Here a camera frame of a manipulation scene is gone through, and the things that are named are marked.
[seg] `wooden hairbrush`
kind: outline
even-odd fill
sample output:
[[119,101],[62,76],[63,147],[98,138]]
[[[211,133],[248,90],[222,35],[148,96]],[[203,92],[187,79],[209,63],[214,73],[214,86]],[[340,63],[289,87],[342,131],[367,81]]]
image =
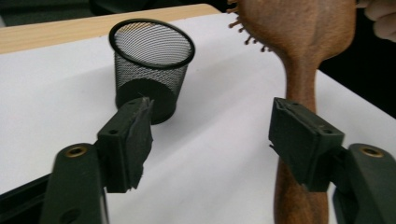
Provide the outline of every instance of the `wooden hairbrush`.
[[[316,112],[315,74],[321,62],[344,51],[355,30],[355,0],[228,0],[250,38],[264,44],[282,61],[286,98]],[[278,224],[328,222],[327,194],[300,186],[279,160],[274,219]]]

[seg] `wooden table edge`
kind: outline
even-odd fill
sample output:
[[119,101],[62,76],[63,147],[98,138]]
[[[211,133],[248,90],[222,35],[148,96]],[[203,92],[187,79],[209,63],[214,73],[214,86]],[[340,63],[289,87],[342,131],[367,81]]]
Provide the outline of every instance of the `wooden table edge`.
[[116,23],[133,18],[176,21],[219,13],[210,5],[199,4],[4,27],[0,28],[0,54],[107,35]]

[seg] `white paper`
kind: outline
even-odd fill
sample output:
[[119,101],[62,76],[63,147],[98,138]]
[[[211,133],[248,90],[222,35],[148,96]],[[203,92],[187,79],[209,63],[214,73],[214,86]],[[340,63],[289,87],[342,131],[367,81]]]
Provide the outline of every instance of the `white paper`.
[[[248,35],[228,28],[234,20],[172,22],[196,54],[176,113],[152,126],[138,189],[107,194],[111,223],[274,222],[277,155],[268,129],[285,75],[274,53],[245,46]],[[64,147],[94,143],[117,112],[107,36],[2,54],[0,74],[0,193],[50,173]],[[396,155],[395,119],[320,72],[317,103],[318,114],[346,134],[344,147],[364,143]]]

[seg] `mesh cup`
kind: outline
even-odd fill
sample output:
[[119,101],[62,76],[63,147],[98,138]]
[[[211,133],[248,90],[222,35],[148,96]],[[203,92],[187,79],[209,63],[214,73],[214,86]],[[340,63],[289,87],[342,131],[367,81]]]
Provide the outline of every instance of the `mesh cup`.
[[195,53],[191,39],[163,21],[133,19],[116,24],[109,41],[115,51],[117,107],[148,96],[154,100],[152,124],[172,117]]

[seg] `hand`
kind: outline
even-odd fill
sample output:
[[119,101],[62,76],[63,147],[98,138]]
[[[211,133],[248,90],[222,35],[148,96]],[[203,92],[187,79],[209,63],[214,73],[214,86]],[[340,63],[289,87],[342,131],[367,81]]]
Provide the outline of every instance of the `hand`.
[[396,42],[396,0],[360,0],[367,18],[374,21],[375,35]]

